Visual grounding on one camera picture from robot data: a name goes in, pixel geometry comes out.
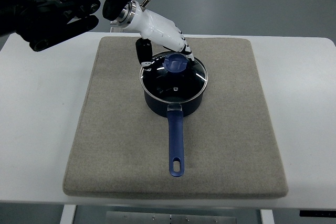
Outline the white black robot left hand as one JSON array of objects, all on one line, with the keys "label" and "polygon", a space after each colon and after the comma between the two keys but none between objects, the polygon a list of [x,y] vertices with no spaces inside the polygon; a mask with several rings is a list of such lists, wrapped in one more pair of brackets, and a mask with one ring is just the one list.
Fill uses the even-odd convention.
[{"label": "white black robot left hand", "polygon": [[136,31],[143,39],[148,39],[170,51],[179,52],[191,61],[195,60],[183,33],[175,23],[155,12],[136,11],[126,29]]}]

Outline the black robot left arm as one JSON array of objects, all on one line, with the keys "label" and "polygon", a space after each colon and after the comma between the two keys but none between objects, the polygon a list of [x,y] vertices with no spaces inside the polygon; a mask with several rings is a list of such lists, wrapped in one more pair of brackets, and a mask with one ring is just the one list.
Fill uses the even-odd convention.
[{"label": "black robot left arm", "polygon": [[1,35],[17,33],[33,51],[42,51],[94,29],[100,7],[105,19],[125,20],[131,1],[1,0]]}]

